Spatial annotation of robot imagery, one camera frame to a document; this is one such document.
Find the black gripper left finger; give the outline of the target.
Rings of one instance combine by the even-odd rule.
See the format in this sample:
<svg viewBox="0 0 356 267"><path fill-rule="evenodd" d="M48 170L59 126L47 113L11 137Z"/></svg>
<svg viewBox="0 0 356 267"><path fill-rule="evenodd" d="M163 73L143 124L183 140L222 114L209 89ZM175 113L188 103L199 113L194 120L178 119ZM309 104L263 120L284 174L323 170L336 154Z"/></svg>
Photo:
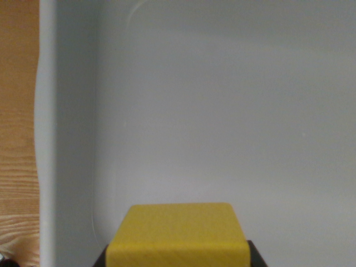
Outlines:
<svg viewBox="0 0 356 267"><path fill-rule="evenodd" d="M99 255L95 263L93 264L93 267L106 267L106 250L108 248L108 245L106 245L102 251L102 253Z"/></svg>

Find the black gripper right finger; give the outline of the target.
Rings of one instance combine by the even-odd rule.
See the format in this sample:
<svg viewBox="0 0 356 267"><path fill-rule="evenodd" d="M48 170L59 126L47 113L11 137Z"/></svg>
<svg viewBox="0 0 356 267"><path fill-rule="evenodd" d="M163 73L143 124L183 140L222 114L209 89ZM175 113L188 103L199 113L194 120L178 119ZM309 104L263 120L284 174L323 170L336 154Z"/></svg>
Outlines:
<svg viewBox="0 0 356 267"><path fill-rule="evenodd" d="M268 267L265 260L251 240L248 240L250 248L250 267Z"/></svg>

